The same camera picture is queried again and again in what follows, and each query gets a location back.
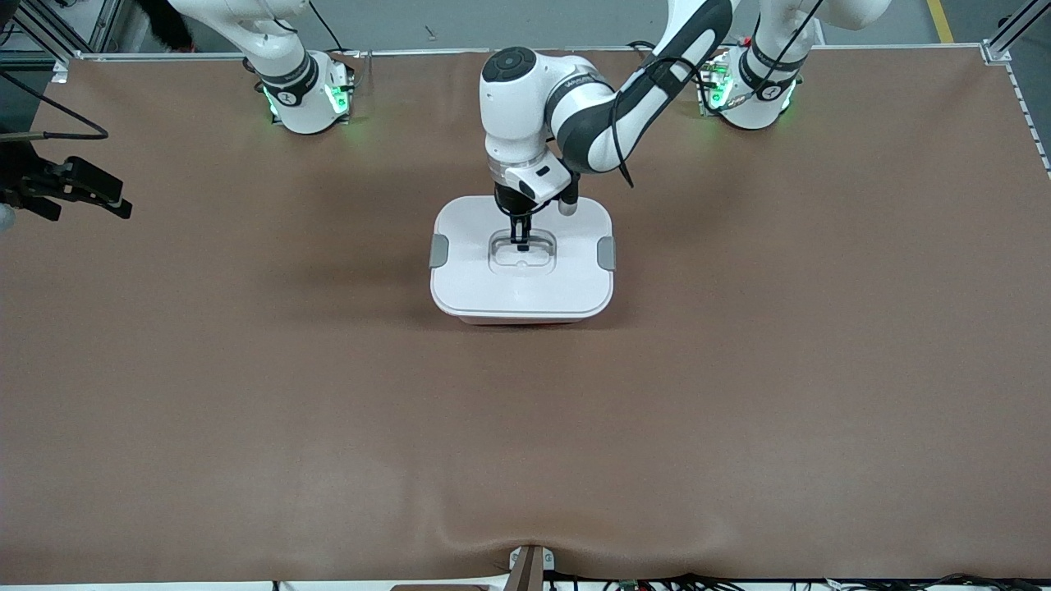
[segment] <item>wire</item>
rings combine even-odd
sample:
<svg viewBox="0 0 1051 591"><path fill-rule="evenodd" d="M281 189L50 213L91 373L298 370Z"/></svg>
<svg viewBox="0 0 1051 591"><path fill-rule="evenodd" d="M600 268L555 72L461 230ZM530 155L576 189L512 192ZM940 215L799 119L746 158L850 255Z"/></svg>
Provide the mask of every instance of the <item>wire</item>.
<svg viewBox="0 0 1051 591"><path fill-rule="evenodd" d="M290 27L290 26L285 26L285 24L284 24L284 23L282 23L282 22L281 22L280 20L277 20L277 19L273 19L273 24L277 25L277 26L279 26L279 27L281 27L281 28L284 28L285 30L287 30L287 32L289 32L289 33L294 33L294 34L296 34L296 35L298 35L298 33L300 33L300 30L298 30L297 28L292 28L292 27Z"/></svg>
<svg viewBox="0 0 1051 591"><path fill-rule="evenodd" d="M0 47L3 47L4 45L6 45L7 42L11 41L11 36L15 35L15 33L21 33L21 30L18 30L18 32L15 30L15 23L11 23L11 26L8 26L7 28L3 29L3 32L0 33L0 35L3 36L3 40L0 40Z"/></svg>
<svg viewBox="0 0 1051 591"><path fill-rule="evenodd" d="M579 576L576 574L565 574L564 572L558 572L557 570L545 570L543 571L544 580L572 580L576 584L580 583L610 583L609 578L588 578L586 576Z"/></svg>
<svg viewBox="0 0 1051 591"><path fill-rule="evenodd" d="M43 131L42 133L43 139L45 139L45 140L105 140L106 138L109 137L109 131L106 131L105 129L103 129L102 126L100 126L99 124L94 123L92 121L90 121L86 117L84 117L82 115L79 115L77 113L74 113L73 109L69 109L69 108L67 108L65 106L62 106L59 103L53 101L51 99L49 99L49 98L41 95L40 93L34 90L33 88L26 86L20 80L18 80L14 76L7 74L7 72L4 70L4 69L2 69L2 68L0 68L0 78L3 78L4 80L6 80L6 81L11 82L12 84L14 84L14 85L18 86L19 88L21 88L22 90L25 90L26 93L33 95L37 99L39 99L39 100L41 100L41 101L43 101L43 102L51 105L53 107L61 110L62 113L68 115L69 117L73 117L77 121L80 121L84 125L87 125L88 127L90 127L91 129L95 129L97 131L96 134L62 134L62 133L54 133L54 131Z"/></svg>
<svg viewBox="0 0 1051 591"><path fill-rule="evenodd" d="M905 580L872 580L872 579L852 579L843 580L843 591L925 591L935 585L976 585L981 587L991 587L1000 591L1009 591L1016 585L1010 585L1004 583L1003 580L997 580L995 578L985 578L983 576L975 576L973 574L965 573L954 573L948 576L943 576L937 580L932 580L929 583L923 583L920 585L910 585Z"/></svg>
<svg viewBox="0 0 1051 591"><path fill-rule="evenodd" d="M651 69L665 63L683 64L689 68L691 78L695 78L697 80L701 79L700 66L680 56L658 58L647 63L643 66L641 76L648 76ZM618 89L617 94L613 96L613 105L610 107L610 126L613 128L613 147L617 150L617 162L619 162L619 164L617 164L617 169L620 170L620 176L624 178L627 186L635 188L635 181L632 180L632 174L627 170L627 159L624 157L624 151L620 147L620 136L617 133L617 109L620 106L620 100L623 95L624 94Z"/></svg>
<svg viewBox="0 0 1051 591"><path fill-rule="evenodd" d="M332 27L329 26L328 22L325 21L325 17L323 17L322 14L317 12L317 7L314 6L313 0L310 0L310 2L308 2L308 4L310 4L310 9L314 12L314 16L317 17L318 21L321 21L322 26L324 26L325 30L328 32L329 37L332 38L332 42L335 43L335 49L329 49L329 50L330 52L346 52L347 48L343 46L343 43L339 42L339 39L336 38L336 36L335 36L334 33L332 33Z"/></svg>
<svg viewBox="0 0 1051 591"><path fill-rule="evenodd" d="M657 49L657 45L654 45L653 43L651 43L648 41L643 41L641 39L632 41L631 43L627 44L627 46L631 47L631 48L633 48L633 49L638 49L639 47L642 47L644 49L650 49L651 52L654 52L654 50ZM695 78L695 81L698 84L701 84L701 77L698 75Z"/></svg>

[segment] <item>gray latch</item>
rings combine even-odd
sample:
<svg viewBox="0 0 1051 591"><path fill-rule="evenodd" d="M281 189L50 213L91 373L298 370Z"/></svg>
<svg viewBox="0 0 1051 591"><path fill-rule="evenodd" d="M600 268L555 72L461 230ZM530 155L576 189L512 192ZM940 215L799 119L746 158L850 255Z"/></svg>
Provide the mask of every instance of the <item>gray latch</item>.
<svg viewBox="0 0 1051 591"><path fill-rule="evenodd" d="M599 239L598 241L598 266L607 271L617 268L617 243L612 236Z"/></svg>
<svg viewBox="0 0 1051 591"><path fill-rule="evenodd" d="M449 239L436 233L431 237L431 268L436 269L449 262Z"/></svg>

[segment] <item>metal bracket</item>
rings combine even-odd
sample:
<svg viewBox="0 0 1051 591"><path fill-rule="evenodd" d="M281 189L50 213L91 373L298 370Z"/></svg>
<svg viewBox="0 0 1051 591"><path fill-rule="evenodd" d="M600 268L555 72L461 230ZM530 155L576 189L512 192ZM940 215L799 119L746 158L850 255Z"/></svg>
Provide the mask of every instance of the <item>metal bracket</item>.
<svg viewBox="0 0 1051 591"><path fill-rule="evenodd" d="M503 591L542 591L543 571L555 569L555 554L539 546L519 546L511 552L511 575Z"/></svg>
<svg viewBox="0 0 1051 591"><path fill-rule="evenodd" d="M1005 17L996 33L982 42L982 58L986 64L1004 64L1011 61L1007 50L1048 12L1048 8L1051 8L1051 0L1029 0L1013 14Z"/></svg>
<svg viewBox="0 0 1051 591"><path fill-rule="evenodd" d="M996 53L985 39L982 41L982 60L986 65L1007 65L1011 63L1011 52Z"/></svg>
<svg viewBox="0 0 1051 591"><path fill-rule="evenodd" d="M62 62L55 62L51 66L51 82L54 84L65 84L69 81L69 68Z"/></svg>

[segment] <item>gray floor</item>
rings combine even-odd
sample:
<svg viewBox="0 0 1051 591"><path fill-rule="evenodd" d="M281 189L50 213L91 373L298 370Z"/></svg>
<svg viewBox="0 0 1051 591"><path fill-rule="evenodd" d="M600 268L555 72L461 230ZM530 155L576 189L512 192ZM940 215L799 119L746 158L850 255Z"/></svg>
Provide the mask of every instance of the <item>gray floor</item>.
<svg viewBox="0 0 1051 591"><path fill-rule="evenodd" d="M937 43L937 30L926 0L892 0L887 12L867 28L845 30L825 25L829 45L911 45Z"/></svg>
<svg viewBox="0 0 1051 591"><path fill-rule="evenodd" d="M51 70L14 72L12 76L35 90L43 93L51 79ZM0 79L0 123L14 131L28 131L37 114L37 100L6 80Z"/></svg>

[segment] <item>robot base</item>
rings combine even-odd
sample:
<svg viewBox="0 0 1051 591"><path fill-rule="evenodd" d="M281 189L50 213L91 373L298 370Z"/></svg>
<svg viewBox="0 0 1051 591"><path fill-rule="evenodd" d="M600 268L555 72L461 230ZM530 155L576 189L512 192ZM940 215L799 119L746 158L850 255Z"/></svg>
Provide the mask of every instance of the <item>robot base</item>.
<svg viewBox="0 0 1051 591"><path fill-rule="evenodd" d="M613 222L580 198L573 216L553 203L533 216L528 251L510 241L493 197L461 197L434 224L431 295L468 324L554 324L591 318L613 297Z"/></svg>
<svg viewBox="0 0 1051 591"><path fill-rule="evenodd" d="M320 134L334 123L347 120L352 95L342 88L353 84L347 64L322 52L308 54L317 63L318 76L313 88L303 97L303 102L297 106L288 106L281 102L280 96L270 98L273 122L304 135Z"/></svg>
<svg viewBox="0 0 1051 591"><path fill-rule="evenodd" d="M731 47L729 49L727 61L729 62L729 75L733 77L734 85L728 90L728 99L751 93L751 88L744 83L740 69L741 55L747 50L747 47ZM795 89L795 83L784 93L780 93L781 89L776 86L767 87L766 90L778 91L780 96L776 96L772 100L760 100L759 97L751 97L734 108L721 111L720 115L722 115L727 123L741 129L762 129L769 127L788 108L788 103L791 100L791 94Z"/></svg>

